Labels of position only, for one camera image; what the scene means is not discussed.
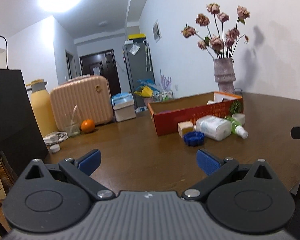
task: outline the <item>suitcase latch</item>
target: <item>suitcase latch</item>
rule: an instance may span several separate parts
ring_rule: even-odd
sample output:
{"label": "suitcase latch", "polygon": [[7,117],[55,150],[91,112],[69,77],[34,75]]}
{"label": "suitcase latch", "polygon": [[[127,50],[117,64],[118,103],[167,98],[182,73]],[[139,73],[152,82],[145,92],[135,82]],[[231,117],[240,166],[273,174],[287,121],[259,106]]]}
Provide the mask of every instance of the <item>suitcase latch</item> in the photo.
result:
{"label": "suitcase latch", "polygon": [[96,85],[94,89],[95,89],[95,91],[97,91],[98,93],[100,93],[101,90],[102,90],[102,88],[101,88],[100,85]]}

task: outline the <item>refrigerator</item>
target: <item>refrigerator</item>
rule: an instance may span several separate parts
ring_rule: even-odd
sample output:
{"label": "refrigerator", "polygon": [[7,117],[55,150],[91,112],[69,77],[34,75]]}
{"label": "refrigerator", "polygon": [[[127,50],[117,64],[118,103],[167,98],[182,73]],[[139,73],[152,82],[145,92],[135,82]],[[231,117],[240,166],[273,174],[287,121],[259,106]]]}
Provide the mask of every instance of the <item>refrigerator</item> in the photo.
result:
{"label": "refrigerator", "polygon": [[140,86],[139,79],[151,79],[154,83],[153,68],[146,69],[146,55],[145,55],[145,43],[138,43],[140,49],[133,55],[129,51],[133,47],[133,44],[123,46],[123,53],[125,59],[126,72],[128,74],[131,93],[133,94],[134,105],[136,108],[144,106],[143,98],[134,94],[134,91]]}

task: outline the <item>dark brown door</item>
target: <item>dark brown door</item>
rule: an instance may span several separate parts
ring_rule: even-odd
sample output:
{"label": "dark brown door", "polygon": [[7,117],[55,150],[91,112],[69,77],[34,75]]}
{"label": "dark brown door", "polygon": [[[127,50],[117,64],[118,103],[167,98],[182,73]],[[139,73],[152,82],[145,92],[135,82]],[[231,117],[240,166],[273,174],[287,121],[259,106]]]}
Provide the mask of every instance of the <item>dark brown door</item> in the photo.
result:
{"label": "dark brown door", "polygon": [[113,50],[86,55],[80,57],[80,61],[83,75],[104,76],[109,82],[111,96],[121,93]]}

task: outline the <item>brown tabletop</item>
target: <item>brown tabletop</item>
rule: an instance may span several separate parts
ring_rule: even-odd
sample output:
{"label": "brown tabletop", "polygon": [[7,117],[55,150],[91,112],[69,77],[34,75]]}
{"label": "brown tabletop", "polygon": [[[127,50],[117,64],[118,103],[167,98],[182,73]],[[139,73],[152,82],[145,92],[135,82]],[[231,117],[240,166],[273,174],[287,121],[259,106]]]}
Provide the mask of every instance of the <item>brown tabletop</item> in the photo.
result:
{"label": "brown tabletop", "polygon": [[300,181],[300,140],[290,137],[291,128],[300,126],[300,101],[249,93],[243,97],[249,132],[245,140],[231,134],[221,142],[206,139],[201,147],[188,147],[178,133],[158,137],[149,113],[144,112],[135,119],[69,138],[61,143],[60,152],[45,161],[79,158],[97,148],[102,162],[91,177],[115,193],[175,190],[181,194],[206,177],[195,160],[197,150],[205,148],[219,158],[233,157],[240,163],[266,159],[291,190]]}

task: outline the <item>blue gripper pad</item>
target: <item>blue gripper pad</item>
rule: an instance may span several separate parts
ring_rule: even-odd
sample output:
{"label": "blue gripper pad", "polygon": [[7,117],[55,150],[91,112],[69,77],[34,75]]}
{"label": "blue gripper pad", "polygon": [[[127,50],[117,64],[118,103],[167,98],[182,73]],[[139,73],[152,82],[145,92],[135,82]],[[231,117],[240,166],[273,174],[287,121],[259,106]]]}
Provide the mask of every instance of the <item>blue gripper pad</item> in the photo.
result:
{"label": "blue gripper pad", "polygon": [[197,151],[197,164],[208,176],[221,168],[220,161],[214,159],[202,150]]}
{"label": "blue gripper pad", "polygon": [[90,176],[101,164],[101,152],[100,150],[94,149],[77,160],[77,162],[77,168]]}

